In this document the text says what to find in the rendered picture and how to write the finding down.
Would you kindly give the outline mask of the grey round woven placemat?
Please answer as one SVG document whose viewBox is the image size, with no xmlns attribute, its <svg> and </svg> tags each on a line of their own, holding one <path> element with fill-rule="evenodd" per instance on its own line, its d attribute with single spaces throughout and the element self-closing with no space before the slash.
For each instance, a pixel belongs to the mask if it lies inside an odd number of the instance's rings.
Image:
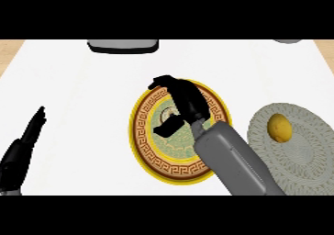
<svg viewBox="0 0 334 235">
<path fill-rule="evenodd" d="M 267 132 L 273 114 L 292 124 L 292 138 L 283 143 Z M 314 113 L 293 104 L 271 103 L 251 118 L 246 140 L 286 195 L 334 196 L 334 129 Z"/>
</svg>

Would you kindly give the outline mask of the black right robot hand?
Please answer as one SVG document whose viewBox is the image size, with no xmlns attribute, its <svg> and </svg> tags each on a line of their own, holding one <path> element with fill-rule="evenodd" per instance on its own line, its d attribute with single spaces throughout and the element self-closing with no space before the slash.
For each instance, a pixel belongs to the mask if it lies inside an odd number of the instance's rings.
<svg viewBox="0 0 334 235">
<path fill-rule="evenodd" d="M 202 133 L 202 124 L 209 119 L 208 103 L 199 89 L 190 81 L 175 79 L 171 75 L 156 77 L 147 89 L 152 90 L 158 86 L 167 88 L 178 114 L 171 114 L 162 124 L 153 127 L 153 133 L 168 138 L 184 123 L 189 123 L 192 135 L 198 138 Z"/>
</svg>

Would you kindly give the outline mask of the grey appliance with black base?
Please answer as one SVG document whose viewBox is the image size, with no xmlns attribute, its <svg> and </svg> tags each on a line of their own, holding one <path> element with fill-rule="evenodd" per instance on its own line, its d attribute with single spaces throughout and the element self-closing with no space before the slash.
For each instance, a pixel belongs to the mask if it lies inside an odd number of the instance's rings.
<svg viewBox="0 0 334 235">
<path fill-rule="evenodd" d="M 156 39 L 88 39 L 90 50 L 108 54 L 144 54 L 158 50 Z"/>
</svg>

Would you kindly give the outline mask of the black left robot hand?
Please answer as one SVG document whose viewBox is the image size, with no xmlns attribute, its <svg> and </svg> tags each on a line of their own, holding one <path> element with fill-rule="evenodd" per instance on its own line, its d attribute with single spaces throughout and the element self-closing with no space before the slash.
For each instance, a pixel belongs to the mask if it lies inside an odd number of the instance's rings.
<svg viewBox="0 0 334 235">
<path fill-rule="evenodd" d="M 31 153 L 46 122 L 44 107 L 41 106 L 28 121 L 22 137 L 16 139 L 0 160 L 0 195 L 19 196 L 21 186 L 28 171 Z"/>
</svg>

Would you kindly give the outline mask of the yellow-rimmed ornate plate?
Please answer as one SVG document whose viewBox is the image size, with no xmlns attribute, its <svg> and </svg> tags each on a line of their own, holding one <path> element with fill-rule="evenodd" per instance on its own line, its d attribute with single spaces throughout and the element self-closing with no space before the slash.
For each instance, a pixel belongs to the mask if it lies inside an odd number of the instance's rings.
<svg viewBox="0 0 334 235">
<path fill-rule="evenodd" d="M 136 102 L 128 120 L 130 148 L 143 170 L 165 184 L 192 185 L 212 176 L 193 151 L 189 123 L 162 138 L 153 133 L 170 116 L 178 114 L 167 89 L 146 90 Z"/>
</svg>

